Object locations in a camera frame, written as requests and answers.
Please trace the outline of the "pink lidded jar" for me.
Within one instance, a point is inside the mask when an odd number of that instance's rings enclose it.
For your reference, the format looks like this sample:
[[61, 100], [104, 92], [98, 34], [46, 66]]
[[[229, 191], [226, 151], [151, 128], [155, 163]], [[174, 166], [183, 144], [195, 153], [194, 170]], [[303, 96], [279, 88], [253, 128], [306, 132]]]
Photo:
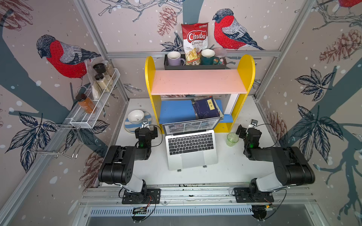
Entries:
[[215, 48], [214, 52], [214, 65], [226, 65], [227, 51], [223, 48]]

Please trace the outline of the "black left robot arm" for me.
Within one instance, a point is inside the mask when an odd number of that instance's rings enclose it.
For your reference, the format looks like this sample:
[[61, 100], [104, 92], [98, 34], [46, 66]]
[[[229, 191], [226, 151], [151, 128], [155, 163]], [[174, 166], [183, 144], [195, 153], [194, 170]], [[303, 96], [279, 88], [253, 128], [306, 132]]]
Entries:
[[158, 126], [135, 130], [137, 142], [133, 146], [111, 146], [98, 172], [99, 182], [119, 185], [130, 194], [145, 194], [146, 182], [133, 173], [134, 162], [148, 160], [152, 140], [158, 137]]

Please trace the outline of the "yellow pink blue shelf unit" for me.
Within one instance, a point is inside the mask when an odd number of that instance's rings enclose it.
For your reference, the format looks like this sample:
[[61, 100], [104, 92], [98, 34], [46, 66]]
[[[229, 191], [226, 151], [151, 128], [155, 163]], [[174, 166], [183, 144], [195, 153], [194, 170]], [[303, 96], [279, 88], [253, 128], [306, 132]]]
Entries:
[[255, 81], [255, 61], [244, 55], [236, 70], [157, 70], [153, 58], [145, 62], [145, 82], [158, 126], [167, 123], [194, 120], [191, 103], [180, 100], [162, 100], [166, 95], [237, 94], [238, 99], [230, 114], [215, 128], [216, 133], [231, 132], [236, 119]]

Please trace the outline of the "silver laptop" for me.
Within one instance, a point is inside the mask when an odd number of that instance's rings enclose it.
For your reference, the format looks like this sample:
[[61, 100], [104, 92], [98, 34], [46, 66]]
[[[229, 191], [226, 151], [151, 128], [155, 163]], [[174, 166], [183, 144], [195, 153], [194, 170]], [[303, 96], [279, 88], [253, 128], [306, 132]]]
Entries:
[[221, 117], [163, 124], [169, 170], [218, 163], [214, 129]]

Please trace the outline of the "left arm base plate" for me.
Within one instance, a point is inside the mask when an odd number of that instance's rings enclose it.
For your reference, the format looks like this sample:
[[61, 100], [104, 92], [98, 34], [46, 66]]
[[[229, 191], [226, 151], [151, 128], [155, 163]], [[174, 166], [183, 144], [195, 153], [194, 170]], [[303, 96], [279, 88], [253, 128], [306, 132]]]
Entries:
[[161, 189], [148, 188], [141, 193], [131, 193], [127, 190], [122, 195], [122, 204], [159, 204]]

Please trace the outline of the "black lid spice jar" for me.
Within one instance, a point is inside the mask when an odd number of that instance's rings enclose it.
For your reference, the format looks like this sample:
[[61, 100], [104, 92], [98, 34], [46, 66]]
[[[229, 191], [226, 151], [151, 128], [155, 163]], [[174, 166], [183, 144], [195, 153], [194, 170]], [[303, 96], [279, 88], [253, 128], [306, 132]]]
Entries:
[[95, 79], [96, 81], [103, 81], [105, 84], [112, 85], [113, 79], [109, 75], [109, 73], [106, 70], [106, 66], [103, 63], [98, 63], [93, 66], [93, 69], [96, 71]]

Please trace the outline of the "clear spice jar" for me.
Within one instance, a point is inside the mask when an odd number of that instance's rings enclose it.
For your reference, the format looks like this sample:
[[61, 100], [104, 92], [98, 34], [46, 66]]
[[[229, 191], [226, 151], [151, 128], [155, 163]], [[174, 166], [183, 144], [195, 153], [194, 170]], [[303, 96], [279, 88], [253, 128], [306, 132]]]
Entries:
[[109, 74], [109, 76], [114, 80], [113, 74], [114, 74], [115, 70], [114, 70], [112, 64], [107, 60], [102, 61], [102, 63], [104, 64], [104, 66], [106, 68], [106, 71]]

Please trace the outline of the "grey white book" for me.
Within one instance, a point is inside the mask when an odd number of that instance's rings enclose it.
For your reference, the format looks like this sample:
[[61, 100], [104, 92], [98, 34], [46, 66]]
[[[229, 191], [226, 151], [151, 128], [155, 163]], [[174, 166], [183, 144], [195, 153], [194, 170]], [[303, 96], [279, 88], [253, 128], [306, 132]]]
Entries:
[[226, 105], [226, 108], [225, 108], [225, 111], [224, 113], [226, 115], [231, 115], [231, 113], [233, 112], [233, 109], [234, 109], [234, 106], [238, 100], [238, 97], [239, 97], [239, 94], [231, 94], [229, 99], [228, 99], [228, 102], [227, 102], [227, 105]]

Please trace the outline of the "beige spice jar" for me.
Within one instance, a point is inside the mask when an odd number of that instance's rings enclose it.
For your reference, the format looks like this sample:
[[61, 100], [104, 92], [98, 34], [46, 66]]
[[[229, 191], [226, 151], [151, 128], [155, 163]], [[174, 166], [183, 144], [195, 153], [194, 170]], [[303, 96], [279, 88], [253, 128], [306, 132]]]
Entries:
[[101, 74], [101, 73], [96, 74], [95, 80], [102, 91], [110, 92], [110, 89], [108, 87], [108, 80], [104, 77], [103, 74]]

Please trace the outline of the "green mug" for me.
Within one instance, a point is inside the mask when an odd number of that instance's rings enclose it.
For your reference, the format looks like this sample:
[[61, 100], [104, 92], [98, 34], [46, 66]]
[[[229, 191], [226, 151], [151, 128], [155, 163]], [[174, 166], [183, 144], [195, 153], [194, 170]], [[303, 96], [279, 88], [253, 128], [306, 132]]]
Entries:
[[202, 65], [216, 65], [215, 52], [211, 49], [205, 49], [201, 51], [201, 64]]

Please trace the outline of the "navy blue book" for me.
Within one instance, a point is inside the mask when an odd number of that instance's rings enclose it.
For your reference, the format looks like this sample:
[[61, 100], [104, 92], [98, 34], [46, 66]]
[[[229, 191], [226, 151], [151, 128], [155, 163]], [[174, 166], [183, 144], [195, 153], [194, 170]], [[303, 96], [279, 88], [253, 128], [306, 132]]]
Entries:
[[216, 101], [213, 97], [197, 98], [191, 100], [196, 119], [208, 119], [222, 117]]

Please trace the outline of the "white bowl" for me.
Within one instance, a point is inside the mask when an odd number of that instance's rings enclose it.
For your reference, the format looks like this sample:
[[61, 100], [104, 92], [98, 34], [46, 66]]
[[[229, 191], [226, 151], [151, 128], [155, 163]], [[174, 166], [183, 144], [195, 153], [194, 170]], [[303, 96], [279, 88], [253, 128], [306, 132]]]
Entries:
[[133, 110], [128, 114], [127, 119], [132, 124], [139, 124], [144, 119], [144, 116], [145, 114], [142, 110]]

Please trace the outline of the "green glass cup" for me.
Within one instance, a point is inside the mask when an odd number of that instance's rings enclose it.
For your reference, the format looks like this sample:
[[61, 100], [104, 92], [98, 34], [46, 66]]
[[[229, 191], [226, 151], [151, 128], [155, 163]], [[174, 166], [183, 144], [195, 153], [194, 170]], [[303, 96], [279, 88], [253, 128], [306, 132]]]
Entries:
[[229, 147], [235, 146], [239, 141], [239, 136], [236, 133], [229, 133], [227, 135], [226, 144]]

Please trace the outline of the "red chuba chips bag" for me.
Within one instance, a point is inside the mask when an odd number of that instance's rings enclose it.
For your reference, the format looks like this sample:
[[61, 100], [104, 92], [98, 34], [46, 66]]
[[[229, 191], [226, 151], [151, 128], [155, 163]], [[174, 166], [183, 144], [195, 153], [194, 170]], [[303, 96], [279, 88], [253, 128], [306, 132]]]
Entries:
[[208, 23], [182, 24], [186, 65], [201, 64], [201, 52], [208, 46]]

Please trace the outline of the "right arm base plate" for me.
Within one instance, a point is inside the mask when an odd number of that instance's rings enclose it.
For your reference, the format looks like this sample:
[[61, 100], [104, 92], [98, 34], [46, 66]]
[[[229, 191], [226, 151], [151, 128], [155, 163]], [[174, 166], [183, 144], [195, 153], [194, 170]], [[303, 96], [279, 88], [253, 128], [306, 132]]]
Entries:
[[232, 195], [236, 198], [237, 203], [273, 203], [272, 193], [252, 192], [248, 187], [235, 187]]

